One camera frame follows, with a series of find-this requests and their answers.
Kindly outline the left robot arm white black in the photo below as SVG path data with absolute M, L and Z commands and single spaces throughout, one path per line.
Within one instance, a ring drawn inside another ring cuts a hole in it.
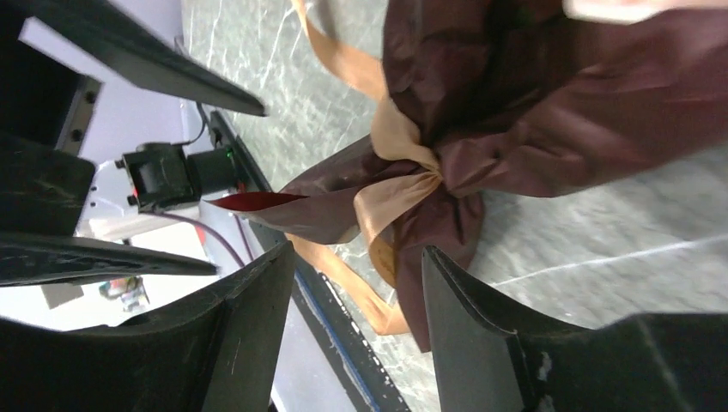
M 135 86 L 263 117 L 263 103 L 173 51 L 109 1 L 1 4 L 1 283 L 5 287 L 103 282 L 142 274 L 212 276 L 201 260 L 98 239 L 76 226 L 91 196 L 154 213 L 234 188 L 245 176 L 236 142 L 186 154 L 183 143 L 147 142 L 112 161 L 120 182 L 80 156 L 100 83 L 21 42 L 36 18 Z

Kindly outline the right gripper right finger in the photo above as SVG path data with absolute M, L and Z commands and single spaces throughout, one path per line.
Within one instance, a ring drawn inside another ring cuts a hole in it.
M 724 313 L 637 313 L 590 330 L 422 257 L 445 411 L 724 411 Z

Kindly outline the tan satin ribbon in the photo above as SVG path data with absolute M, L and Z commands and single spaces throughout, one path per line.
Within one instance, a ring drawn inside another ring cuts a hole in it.
M 414 123 L 390 98 L 381 61 L 319 31 L 308 18 L 304 2 L 294 1 L 292 6 L 321 65 L 377 103 L 370 127 L 370 145 L 376 157 L 391 167 L 391 174 L 365 185 L 354 195 L 354 233 L 366 241 L 367 255 L 379 276 L 389 286 L 396 287 L 397 253 L 386 234 L 393 231 L 397 219 L 440 186 L 440 163 L 433 151 L 422 145 Z M 350 296 L 375 333 L 390 336 L 409 332 L 400 305 L 383 300 L 333 250 L 293 234 L 288 239 L 302 258 Z

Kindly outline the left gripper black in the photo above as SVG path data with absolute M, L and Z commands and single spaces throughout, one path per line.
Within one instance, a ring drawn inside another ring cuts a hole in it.
M 110 1 L 3 1 L 1 229 L 17 233 L 1 234 L 1 285 L 215 275 L 217 267 L 200 259 L 66 237 L 76 230 L 95 174 L 79 154 L 102 84 L 22 42 L 29 16 L 139 88 L 266 115 L 255 95 L 176 52 Z

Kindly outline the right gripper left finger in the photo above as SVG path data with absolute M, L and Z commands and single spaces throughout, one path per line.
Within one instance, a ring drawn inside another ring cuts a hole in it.
M 4 411 L 265 411 L 294 280 L 280 244 L 115 327 L 1 323 Z

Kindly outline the maroon paper bouquet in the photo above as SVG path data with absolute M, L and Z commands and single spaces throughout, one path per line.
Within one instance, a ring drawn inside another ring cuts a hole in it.
M 391 174 L 369 134 L 278 192 L 215 205 L 333 250 L 430 349 L 422 253 L 475 254 L 483 191 L 559 197 L 623 179 L 727 138 L 723 1 L 391 1 L 389 96 L 440 163 L 442 182 L 394 223 L 397 285 L 354 233 L 353 198 Z

